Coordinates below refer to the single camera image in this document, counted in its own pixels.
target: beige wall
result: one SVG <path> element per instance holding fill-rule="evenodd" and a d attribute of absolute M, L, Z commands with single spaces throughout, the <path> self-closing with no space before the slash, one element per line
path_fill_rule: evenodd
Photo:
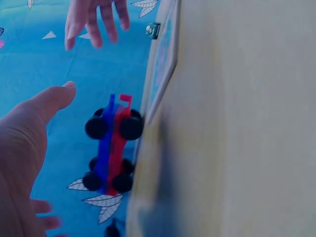
<path fill-rule="evenodd" d="M 179 64 L 145 130 L 128 236 L 316 235 L 315 9 L 182 0 Z"/>

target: blue plastic part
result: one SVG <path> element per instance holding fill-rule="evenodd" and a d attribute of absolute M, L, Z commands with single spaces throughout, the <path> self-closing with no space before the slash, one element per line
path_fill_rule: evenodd
<path fill-rule="evenodd" d="M 94 167 L 94 172 L 101 178 L 102 187 L 98 191 L 99 193 L 106 193 L 106 183 L 109 168 L 109 157 L 111 149 L 111 139 L 113 135 L 114 117 L 119 108 L 118 104 L 115 104 L 115 95 L 110 95 L 110 101 L 107 107 L 104 108 L 101 118 L 108 124 L 108 131 L 105 136 L 99 140 L 97 163 Z"/>

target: hand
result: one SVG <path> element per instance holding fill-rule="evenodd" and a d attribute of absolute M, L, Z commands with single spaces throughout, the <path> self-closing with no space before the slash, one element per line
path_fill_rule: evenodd
<path fill-rule="evenodd" d="M 95 48 L 102 46 L 102 38 L 97 23 L 97 7 L 100 6 L 101 17 L 111 42 L 118 40 L 115 27 L 112 2 L 115 3 L 120 24 L 123 30 L 130 26 L 126 0 L 72 0 L 65 27 L 65 48 L 70 50 L 75 45 L 75 37 L 85 27 L 90 34 Z"/>
<path fill-rule="evenodd" d="M 46 236 L 45 230 L 58 227 L 56 218 L 36 217 L 36 213 L 47 212 L 50 207 L 30 199 L 30 194 L 46 154 L 46 125 L 72 102 L 75 94 L 72 81 L 54 86 L 17 105 L 0 119 L 1 235 L 42 237 Z"/>

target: white triangle print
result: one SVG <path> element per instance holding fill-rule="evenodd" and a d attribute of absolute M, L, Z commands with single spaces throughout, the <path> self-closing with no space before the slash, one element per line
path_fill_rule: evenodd
<path fill-rule="evenodd" d="M 84 35 L 82 35 L 82 36 L 79 36 L 79 38 L 88 39 L 88 40 L 91 39 L 89 33 L 86 33 L 86 34 L 84 34 Z"/>
<path fill-rule="evenodd" d="M 51 38 L 56 38 L 56 35 L 52 31 L 50 31 L 46 36 L 44 36 L 42 40 L 51 39 Z"/>

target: finger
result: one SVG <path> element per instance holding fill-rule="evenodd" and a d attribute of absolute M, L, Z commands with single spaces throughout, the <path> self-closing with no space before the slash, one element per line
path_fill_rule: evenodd
<path fill-rule="evenodd" d="M 30 202 L 36 214 L 44 214 L 51 211 L 51 206 L 47 201 L 31 199 Z"/>
<path fill-rule="evenodd" d="M 75 37 L 83 30 L 90 0 L 72 0 L 69 6 L 65 26 L 65 48 L 70 50 L 75 45 Z"/>
<path fill-rule="evenodd" d="M 127 31 L 130 27 L 130 21 L 127 12 L 126 0 L 115 0 L 115 8 L 117 9 L 122 29 Z"/>
<path fill-rule="evenodd" d="M 75 83 L 69 81 L 63 86 L 50 87 L 19 106 L 39 116 L 47 124 L 59 110 L 70 105 L 75 94 Z"/>
<path fill-rule="evenodd" d="M 56 216 L 41 216 L 38 219 L 45 231 L 54 230 L 61 226 L 61 222 Z"/>
<path fill-rule="evenodd" d="M 94 47 L 102 46 L 101 33 L 97 22 L 97 6 L 91 4 L 88 11 L 87 24 L 85 26 L 91 37 L 91 43 Z"/>
<path fill-rule="evenodd" d="M 110 0 L 104 0 L 100 4 L 100 12 L 103 24 L 112 43 L 118 41 L 118 33 L 115 27 L 112 4 Z"/>

